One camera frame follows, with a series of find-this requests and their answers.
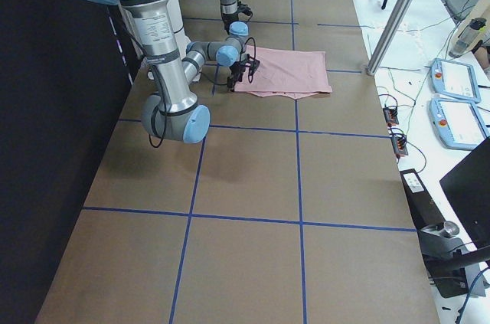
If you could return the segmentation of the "pink Snoopy t-shirt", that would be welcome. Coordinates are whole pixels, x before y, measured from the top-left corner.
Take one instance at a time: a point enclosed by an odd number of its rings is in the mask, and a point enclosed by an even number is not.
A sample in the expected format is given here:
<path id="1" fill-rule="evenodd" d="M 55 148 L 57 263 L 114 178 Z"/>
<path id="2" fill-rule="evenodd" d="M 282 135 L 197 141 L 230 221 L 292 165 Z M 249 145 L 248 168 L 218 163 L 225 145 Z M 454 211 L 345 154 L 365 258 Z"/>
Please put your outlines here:
<path id="1" fill-rule="evenodd" d="M 323 51 L 286 51 L 249 45 L 260 65 L 252 80 L 243 78 L 234 90 L 257 97 L 283 96 L 294 100 L 332 92 Z"/>

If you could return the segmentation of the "clear water bottle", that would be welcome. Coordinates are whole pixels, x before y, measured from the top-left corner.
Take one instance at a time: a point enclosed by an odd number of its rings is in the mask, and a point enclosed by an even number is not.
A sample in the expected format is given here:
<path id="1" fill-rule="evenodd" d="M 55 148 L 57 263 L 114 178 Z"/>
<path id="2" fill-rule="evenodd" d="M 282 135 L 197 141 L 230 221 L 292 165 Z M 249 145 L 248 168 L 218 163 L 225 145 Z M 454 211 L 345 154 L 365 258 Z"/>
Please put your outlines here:
<path id="1" fill-rule="evenodd" d="M 483 32 L 485 26 L 485 18 L 473 18 L 458 34 L 455 44 L 449 51 L 449 56 L 452 58 L 461 57 L 470 48 L 471 43 Z"/>

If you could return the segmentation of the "black box with label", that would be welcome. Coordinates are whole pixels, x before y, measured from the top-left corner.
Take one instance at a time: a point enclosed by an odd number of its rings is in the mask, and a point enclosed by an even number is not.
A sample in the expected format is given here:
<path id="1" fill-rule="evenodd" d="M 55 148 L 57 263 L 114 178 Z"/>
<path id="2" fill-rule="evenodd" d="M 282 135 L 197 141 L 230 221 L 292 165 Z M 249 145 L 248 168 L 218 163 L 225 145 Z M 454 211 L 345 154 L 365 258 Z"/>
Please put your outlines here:
<path id="1" fill-rule="evenodd" d="M 403 189 L 417 230 L 445 221 L 415 169 L 400 171 Z"/>

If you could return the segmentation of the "lower teach pendant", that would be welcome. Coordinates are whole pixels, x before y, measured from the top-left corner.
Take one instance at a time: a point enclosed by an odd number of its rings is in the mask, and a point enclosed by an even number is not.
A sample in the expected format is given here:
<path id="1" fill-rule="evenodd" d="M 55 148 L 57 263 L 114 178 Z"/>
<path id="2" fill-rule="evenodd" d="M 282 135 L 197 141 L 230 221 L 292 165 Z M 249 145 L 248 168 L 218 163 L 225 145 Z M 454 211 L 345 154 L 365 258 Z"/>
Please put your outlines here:
<path id="1" fill-rule="evenodd" d="M 433 98 L 429 113 L 436 134 L 447 149 L 472 151 L 489 137 L 472 101 Z"/>

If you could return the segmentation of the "upper orange connector board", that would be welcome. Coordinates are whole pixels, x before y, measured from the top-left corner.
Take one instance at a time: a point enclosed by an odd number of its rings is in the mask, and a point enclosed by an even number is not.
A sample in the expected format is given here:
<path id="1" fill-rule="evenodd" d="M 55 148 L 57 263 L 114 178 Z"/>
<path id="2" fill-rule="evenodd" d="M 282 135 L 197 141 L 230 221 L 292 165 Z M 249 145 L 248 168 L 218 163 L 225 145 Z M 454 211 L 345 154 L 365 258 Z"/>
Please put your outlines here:
<path id="1" fill-rule="evenodd" d="M 399 124 L 397 106 L 385 106 L 383 108 L 383 114 L 388 127 L 396 126 Z"/>

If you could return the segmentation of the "orange connector board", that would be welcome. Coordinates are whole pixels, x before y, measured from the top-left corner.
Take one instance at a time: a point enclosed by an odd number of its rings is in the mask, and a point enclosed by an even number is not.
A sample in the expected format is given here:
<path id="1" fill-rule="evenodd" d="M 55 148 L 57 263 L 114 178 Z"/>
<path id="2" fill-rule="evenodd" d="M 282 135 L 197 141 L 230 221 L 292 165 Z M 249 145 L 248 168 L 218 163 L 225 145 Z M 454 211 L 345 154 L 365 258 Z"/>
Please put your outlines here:
<path id="1" fill-rule="evenodd" d="M 396 126 L 399 124 L 397 106 L 385 106 L 383 108 L 383 114 L 388 127 Z"/>
<path id="2" fill-rule="evenodd" d="M 395 157 L 400 159 L 407 156 L 407 135 L 398 128 L 390 128 L 389 135 Z"/>

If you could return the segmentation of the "black clamp with metal knob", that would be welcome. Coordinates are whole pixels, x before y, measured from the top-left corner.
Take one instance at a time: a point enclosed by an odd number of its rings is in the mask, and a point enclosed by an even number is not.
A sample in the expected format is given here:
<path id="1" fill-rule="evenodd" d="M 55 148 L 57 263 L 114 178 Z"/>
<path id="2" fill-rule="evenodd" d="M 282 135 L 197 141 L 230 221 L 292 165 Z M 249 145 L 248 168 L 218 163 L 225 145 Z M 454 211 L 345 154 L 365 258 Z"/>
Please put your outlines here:
<path id="1" fill-rule="evenodd" d="M 451 230 L 452 222 L 429 225 L 417 232 L 426 270 L 443 298 L 485 296 L 481 263 L 489 261 L 489 247 L 470 251 Z"/>

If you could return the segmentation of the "aluminium frame post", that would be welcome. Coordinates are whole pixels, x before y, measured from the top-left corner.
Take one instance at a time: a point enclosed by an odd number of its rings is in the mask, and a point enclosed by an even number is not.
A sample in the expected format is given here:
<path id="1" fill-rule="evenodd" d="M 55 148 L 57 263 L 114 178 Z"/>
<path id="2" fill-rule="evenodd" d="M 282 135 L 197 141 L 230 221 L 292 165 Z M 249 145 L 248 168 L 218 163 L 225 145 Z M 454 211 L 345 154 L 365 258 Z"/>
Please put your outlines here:
<path id="1" fill-rule="evenodd" d="M 404 15 L 407 13 L 408 8 L 410 7 L 411 2 L 412 0 L 397 0 L 367 65 L 366 72 L 368 75 L 374 76 L 376 74 L 377 69 L 380 67 L 381 61 L 384 59 L 384 56 L 386 55 L 388 48 L 390 47 L 390 44 L 397 33 L 397 29 L 399 28 Z"/>

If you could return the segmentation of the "black monitor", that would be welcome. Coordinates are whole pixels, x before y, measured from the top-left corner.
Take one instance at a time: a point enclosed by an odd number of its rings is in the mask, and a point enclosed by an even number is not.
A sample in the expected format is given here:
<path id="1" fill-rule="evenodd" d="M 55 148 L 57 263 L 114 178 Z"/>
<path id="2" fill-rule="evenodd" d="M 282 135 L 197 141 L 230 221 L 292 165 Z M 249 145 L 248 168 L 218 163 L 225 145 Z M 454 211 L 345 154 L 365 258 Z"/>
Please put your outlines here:
<path id="1" fill-rule="evenodd" d="M 477 247 L 489 245 L 489 140 L 484 140 L 439 181 Z"/>

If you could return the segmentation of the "lower orange connector board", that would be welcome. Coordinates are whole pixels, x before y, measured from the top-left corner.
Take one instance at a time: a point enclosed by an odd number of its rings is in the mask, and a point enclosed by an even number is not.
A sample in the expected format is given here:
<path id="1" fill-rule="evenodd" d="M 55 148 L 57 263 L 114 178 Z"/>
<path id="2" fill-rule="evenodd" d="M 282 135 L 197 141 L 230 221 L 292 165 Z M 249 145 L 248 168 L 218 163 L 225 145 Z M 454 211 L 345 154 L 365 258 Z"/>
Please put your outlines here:
<path id="1" fill-rule="evenodd" d="M 400 159 L 407 156 L 407 135 L 398 128 L 390 128 L 389 135 L 395 157 Z"/>

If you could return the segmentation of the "teach pendant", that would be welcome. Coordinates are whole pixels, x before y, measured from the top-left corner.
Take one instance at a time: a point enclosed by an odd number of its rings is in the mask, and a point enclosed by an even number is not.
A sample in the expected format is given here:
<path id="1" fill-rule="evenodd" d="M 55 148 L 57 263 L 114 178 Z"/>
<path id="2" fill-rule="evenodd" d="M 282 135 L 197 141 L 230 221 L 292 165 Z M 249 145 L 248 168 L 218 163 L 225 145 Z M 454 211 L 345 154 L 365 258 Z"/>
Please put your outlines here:
<path id="1" fill-rule="evenodd" d="M 429 113 L 436 134 L 447 149 L 472 151 L 489 137 L 472 101 L 433 98 Z"/>
<path id="2" fill-rule="evenodd" d="M 438 94 L 474 103 L 482 100 L 472 65 L 436 58 L 430 67 L 430 78 Z"/>

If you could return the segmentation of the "upper teach pendant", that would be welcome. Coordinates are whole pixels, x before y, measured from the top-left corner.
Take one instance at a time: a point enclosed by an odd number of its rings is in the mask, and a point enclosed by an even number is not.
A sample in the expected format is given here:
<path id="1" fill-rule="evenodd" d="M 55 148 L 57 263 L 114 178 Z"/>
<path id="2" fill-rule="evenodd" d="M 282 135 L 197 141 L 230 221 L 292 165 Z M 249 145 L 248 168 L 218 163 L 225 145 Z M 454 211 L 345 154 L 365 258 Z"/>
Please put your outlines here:
<path id="1" fill-rule="evenodd" d="M 430 67 L 430 78 L 438 94 L 474 103 L 482 100 L 472 65 L 436 58 Z"/>

